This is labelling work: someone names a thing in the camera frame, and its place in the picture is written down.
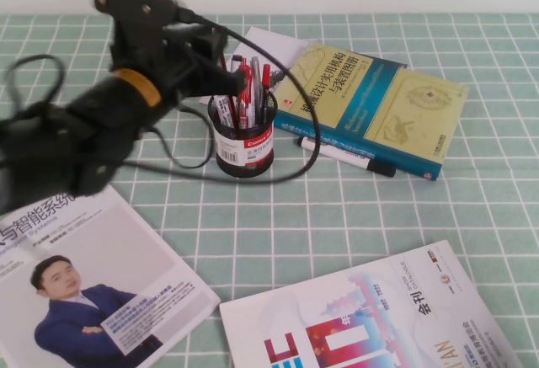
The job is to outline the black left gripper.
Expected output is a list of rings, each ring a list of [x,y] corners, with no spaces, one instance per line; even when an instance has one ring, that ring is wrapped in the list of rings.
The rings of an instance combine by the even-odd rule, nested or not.
[[[203,57],[220,56],[227,46],[227,35],[211,26],[127,17],[114,17],[113,25],[109,89],[122,104],[238,96],[246,88],[244,71],[229,72]]]

